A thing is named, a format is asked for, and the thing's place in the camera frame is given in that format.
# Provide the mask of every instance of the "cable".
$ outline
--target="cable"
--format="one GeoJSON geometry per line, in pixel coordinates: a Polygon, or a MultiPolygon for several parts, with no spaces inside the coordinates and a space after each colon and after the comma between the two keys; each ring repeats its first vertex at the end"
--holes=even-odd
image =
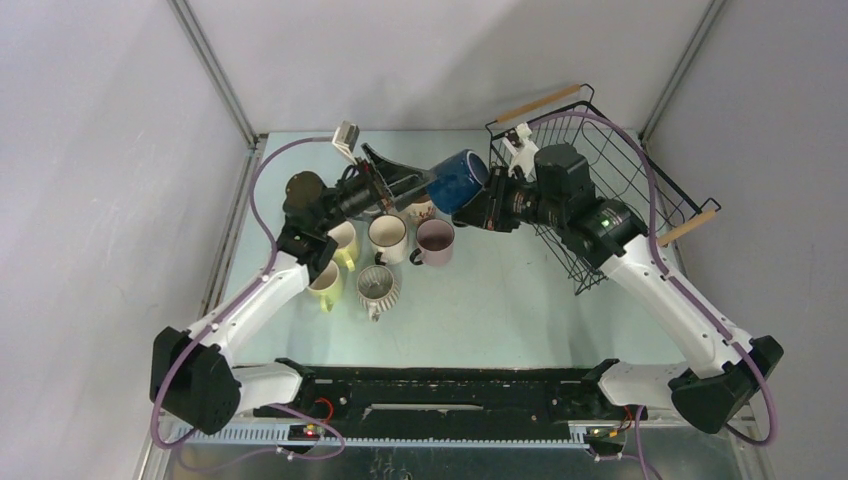
{"type": "Polygon", "coordinates": [[[256,218],[256,222],[259,224],[259,228],[265,233],[265,236],[268,238],[268,242],[271,244],[271,255],[268,257],[268,262],[265,264],[265,267],[262,270],[262,273],[250,283],[250,285],[244,289],[242,293],[240,293],[232,302],[229,303],[223,310],[221,310],[218,317],[207,324],[203,329],[197,334],[195,338],[192,339],[191,343],[180,352],[177,359],[171,365],[171,368],[168,370],[168,373],[165,375],[165,378],[162,380],[162,385],[159,386],[159,391],[156,393],[156,399],[153,402],[153,412],[150,414],[150,438],[153,441],[153,444],[163,450],[169,450],[175,447],[178,447],[186,442],[195,432],[197,432],[197,428],[192,428],[188,433],[180,437],[179,439],[173,442],[166,442],[159,435],[159,412],[162,410],[162,403],[165,400],[165,393],[168,391],[168,388],[171,386],[171,382],[174,380],[174,377],[177,374],[177,371],[182,367],[183,363],[185,363],[186,358],[191,354],[191,352],[197,348],[200,342],[212,332],[212,326],[217,325],[227,319],[227,317],[238,307],[246,298],[248,298],[262,283],[262,276],[267,275],[268,272],[274,266],[274,261],[277,256],[277,242],[274,241],[274,235],[271,233],[271,229],[268,228],[268,225],[262,220],[262,217],[259,215],[259,211],[256,208],[256,182],[259,179],[259,176],[262,174],[262,171],[265,170],[265,167],[276,158],[281,153],[286,150],[296,147],[298,145],[310,142],[329,142],[332,140],[332,137],[307,137],[301,138],[300,140],[295,140],[294,142],[283,145],[282,147],[275,150],[273,153],[268,155],[268,157],[263,161],[259,168],[256,169],[256,173],[253,174],[253,177],[250,180],[249,186],[249,202],[250,202],[250,211],[253,213],[253,217],[256,218]]]}
{"type": "Polygon", "coordinates": [[[271,404],[271,405],[268,405],[268,406],[271,407],[271,408],[275,408],[277,410],[286,412],[289,415],[295,416],[295,417],[297,417],[301,420],[305,420],[309,423],[314,423],[316,425],[320,425],[325,430],[332,433],[333,436],[335,436],[336,438],[339,439],[339,448],[337,450],[333,451],[333,452],[330,452],[330,453],[327,453],[327,454],[324,454],[324,455],[314,455],[314,456],[313,455],[305,455],[305,454],[301,454],[301,453],[295,453],[295,452],[292,452],[290,450],[286,450],[285,448],[283,448],[281,446],[259,448],[259,449],[253,450],[251,452],[247,452],[244,455],[241,455],[237,458],[234,458],[233,460],[230,460],[227,463],[223,463],[221,465],[216,465],[214,467],[192,467],[191,465],[186,465],[185,461],[183,460],[182,449],[180,449],[179,452],[177,453],[177,463],[180,465],[180,467],[182,467],[186,471],[189,471],[189,472],[192,472],[192,473],[207,474],[207,473],[212,473],[212,472],[215,472],[215,471],[218,471],[218,470],[222,470],[224,468],[235,465],[235,464],[241,462],[242,460],[247,460],[248,458],[255,457],[256,455],[262,455],[262,454],[265,454],[265,453],[277,453],[277,454],[283,454],[284,453],[284,454],[286,454],[286,456],[288,457],[289,460],[292,460],[292,459],[295,459],[295,458],[299,458],[301,460],[327,460],[328,458],[333,458],[333,457],[341,454],[344,451],[344,449],[346,448],[347,442],[345,441],[342,434],[339,433],[339,431],[336,430],[335,428],[329,426],[328,424],[326,424],[326,423],[324,423],[324,422],[322,422],[318,419],[312,418],[309,415],[305,415],[303,413],[300,413],[297,410],[294,410],[294,409],[287,407],[285,405],[271,404]]]}
{"type": "Polygon", "coordinates": [[[636,409],[636,426],[633,427],[633,430],[636,432],[636,459],[639,460],[639,465],[642,467],[642,475],[645,476],[645,480],[649,480],[648,462],[645,461],[645,452],[642,451],[642,435],[639,432],[639,421],[642,419],[643,411],[645,411],[645,406],[639,405],[639,408],[636,409]]]}
{"type": "MultiPolygon", "coordinates": [[[[656,178],[654,178],[654,170],[651,168],[650,162],[648,162],[648,157],[645,155],[645,152],[639,147],[639,145],[630,138],[624,129],[614,124],[613,122],[607,120],[606,118],[600,117],[598,115],[593,115],[587,112],[575,112],[575,111],[566,111],[559,112],[553,115],[549,115],[547,117],[543,117],[541,119],[535,120],[529,123],[530,128],[538,126],[542,122],[548,122],[550,120],[555,120],[557,118],[562,117],[580,117],[585,118],[594,122],[601,123],[606,125],[610,129],[612,129],[622,140],[624,140],[630,148],[636,152],[636,155],[639,156],[639,160],[642,162],[642,167],[645,169],[645,176],[648,178],[648,209],[649,209],[649,226],[648,226],[648,246],[650,248],[651,257],[656,263],[657,268],[660,269],[663,275],[666,276],[668,281],[674,285],[674,287],[683,295],[699,312],[701,312],[704,317],[713,325],[713,327],[718,330],[722,337],[725,340],[730,342],[733,339],[733,334],[725,328],[725,326],[721,323],[721,321],[716,318],[715,315],[704,305],[698,297],[694,294],[694,292],[690,291],[686,288],[685,285],[680,281],[680,279],[669,276],[669,268],[663,262],[662,255],[659,252],[659,245],[657,244],[657,192],[656,192],[656,178]]],[[[745,362],[745,365],[751,370],[751,373],[754,375],[754,378],[757,380],[757,384],[760,387],[760,391],[763,392],[763,399],[766,403],[766,412],[769,417],[769,433],[766,435],[766,438],[762,440],[755,440],[753,438],[747,437],[735,428],[725,425],[730,433],[738,437],[740,440],[749,443],[751,445],[756,446],[767,446],[771,445],[774,440],[777,438],[778,432],[778,421],[777,421],[777,408],[774,405],[774,397],[772,396],[771,389],[768,387],[768,383],[760,372],[759,367],[751,358],[751,355],[745,350],[745,348],[739,344],[739,342],[733,342],[733,349],[736,350],[736,353],[742,358],[745,362]]]]}
{"type": "MultiPolygon", "coordinates": [[[[594,458],[596,462],[609,462],[609,461],[612,461],[612,460],[616,460],[616,461],[618,461],[618,460],[635,460],[637,462],[639,461],[639,457],[637,457],[636,455],[628,455],[626,453],[620,453],[618,455],[601,456],[601,455],[598,455],[597,453],[595,453],[594,450],[592,450],[591,448],[589,449],[589,456],[594,458]]],[[[650,463],[647,463],[647,462],[645,463],[645,465],[648,467],[648,470],[650,470],[651,473],[654,474],[654,477],[656,477],[657,480],[663,480],[662,475],[660,475],[660,472],[653,465],[651,465],[650,463]]]]}

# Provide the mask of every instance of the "black base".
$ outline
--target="black base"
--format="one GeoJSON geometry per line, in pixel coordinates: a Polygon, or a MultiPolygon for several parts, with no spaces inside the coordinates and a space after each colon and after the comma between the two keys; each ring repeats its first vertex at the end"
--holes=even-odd
{"type": "MultiPolygon", "coordinates": [[[[771,336],[751,340],[750,355],[768,378],[783,357],[783,347],[771,336]]],[[[736,412],[760,390],[744,361],[728,365],[724,375],[700,379],[687,370],[668,383],[674,407],[689,423],[706,433],[718,433],[736,412]]]]}
{"type": "MultiPolygon", "coordinates": [[[[165,375],[191,343],[187,332],[166,327],[153,342],[150,400],[155,401],[165,375]]],[[[217,345],[198,345],[177,371],[165,393],[163,408],[180,420],[212,435],[227,425],[241,400],[240,384],[217,345]]]]}
{"type": "MultiPolygon", "coordinates": [[[[315,376],[305,382],[299,406],[326,418],[329,408],[315,400],[327,399],[332,425],[350,437],[567,440],[569,420],[626,417],[597,390],[594,369],[305,368],[315,376]]],[[[267,407],[254,415],[287,416],[267,407]]]]}

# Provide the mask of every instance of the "table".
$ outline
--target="table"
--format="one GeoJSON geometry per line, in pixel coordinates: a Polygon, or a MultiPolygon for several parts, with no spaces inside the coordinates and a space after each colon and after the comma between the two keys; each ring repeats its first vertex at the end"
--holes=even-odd
{"type": "MultiPolygon", "coordinates": [[[[302,137],[330,134],[274,133],[264,155],[302,137]]],[[[486,159],[488,141],[485,131],[364,131],[359,138],[360,145],[367,142],[389,159],[418,167],[433,166],[464,148],[486,159]]],[[[575,146],[592,160],[591,148],[575,146]]],[[[260,215],[271,231],[282,227],[284,187],[292,175],[312,170],[332,185],[345,166],[329,143],[298,146],[275,159],[255,192],[260,215]]],[[[647,205],[632,203],[645,217],[647,205]]],[[[307,293],[298,295],[236,353],[237,363],[288,357],[315,365],[533,368],[593,366],[611,357],[643,364],[683,359],[650,315],[613,282],[604,281],[574,296],[566,272],[527,225],[510,234],[457,229],[449,265],[391,267],[401,279],[400,300],[372,323],[357,301],[355,278],[373,263],[373,253],[367,225],[355,223],[363,250],[355,272],[342,269],[343,301],[327,314],[307,293]]],[[[269,248],[248,213],[227,297],[252,278],[269,248]]]]}

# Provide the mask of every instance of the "mug handle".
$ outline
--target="mug handle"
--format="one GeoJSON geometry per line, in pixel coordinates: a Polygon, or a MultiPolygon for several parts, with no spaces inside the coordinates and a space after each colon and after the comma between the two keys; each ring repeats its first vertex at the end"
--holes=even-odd
{"type": "Polygon", "coordinates": [[[421,255],[421,253],[422,253],[421,249],[416,248],[415,250],[412,251],[412,254],[409,255],[409,261],[412,262],[413,265],[423,265],[424,260],[422,260],[421,258],[415,258],[418,255],[421,255]]]}
{"type": "Polygon", "coordinates": [[[327,297],[321,297],[321,311],[330,313],[333,310],[333,302],[327,297]]]}
{"type": "Polygon", "coordinates": [[[368,318],[372,322],[376,322],[377,320],[380,319],[380,314],[377,313],[377,305],[375,305],[373,303],[368,304],[368,318]]]}
{"type": "Polygon", "coordinates": [[[353,263],[353,257],[350,256],[350,252],[343,251],[342,256],[344,257],[345,266],[347,266],[347,269],[351,272],[356,270],[356,264],[353,263]]]}

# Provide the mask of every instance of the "white wall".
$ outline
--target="white wall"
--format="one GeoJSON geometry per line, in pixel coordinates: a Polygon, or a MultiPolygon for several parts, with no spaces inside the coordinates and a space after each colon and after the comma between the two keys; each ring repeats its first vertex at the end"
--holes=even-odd
{"type": "Polygon", "coordinates": [[[0,478],[129,478],[245,146],[166,2],[0,4],[0,478]]]}
{"type": "Polygon", "coordinates": [[[479,129],[571,83],[642,127],[708,0],[192,2],[254,127],[479,129]]]}
{"type": "Polygon", "coordinates": [[[842,0],[730,2],[653,142],[682,185],[726,208],[683,240],[693,282],[786,350],[769,452],[785,479],[845,478],[846,19],[842,0]]]}

